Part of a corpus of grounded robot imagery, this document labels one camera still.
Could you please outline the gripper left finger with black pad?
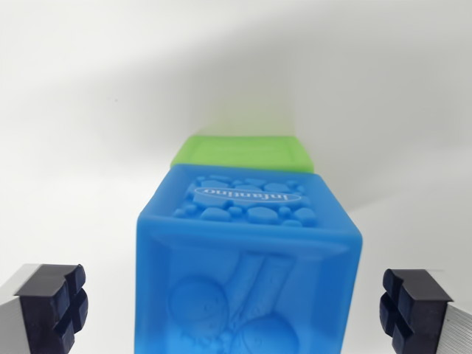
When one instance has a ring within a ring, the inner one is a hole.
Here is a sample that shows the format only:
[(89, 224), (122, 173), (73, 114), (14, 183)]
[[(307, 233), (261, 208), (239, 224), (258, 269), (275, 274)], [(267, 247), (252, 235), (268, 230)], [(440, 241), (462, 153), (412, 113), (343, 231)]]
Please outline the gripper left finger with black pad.
[(1, 286), (2, 353), (69, 353), (89, 301), (81, 265), (24, 264)]

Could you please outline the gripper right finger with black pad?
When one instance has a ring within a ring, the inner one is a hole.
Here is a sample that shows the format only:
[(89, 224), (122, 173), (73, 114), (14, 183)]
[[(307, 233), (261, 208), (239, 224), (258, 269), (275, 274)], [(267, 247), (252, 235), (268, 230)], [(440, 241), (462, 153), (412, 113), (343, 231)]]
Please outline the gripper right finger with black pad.
[(471, 275), (426, 269), (383, 274), (380, 321), (396, 353), (471, 353)]

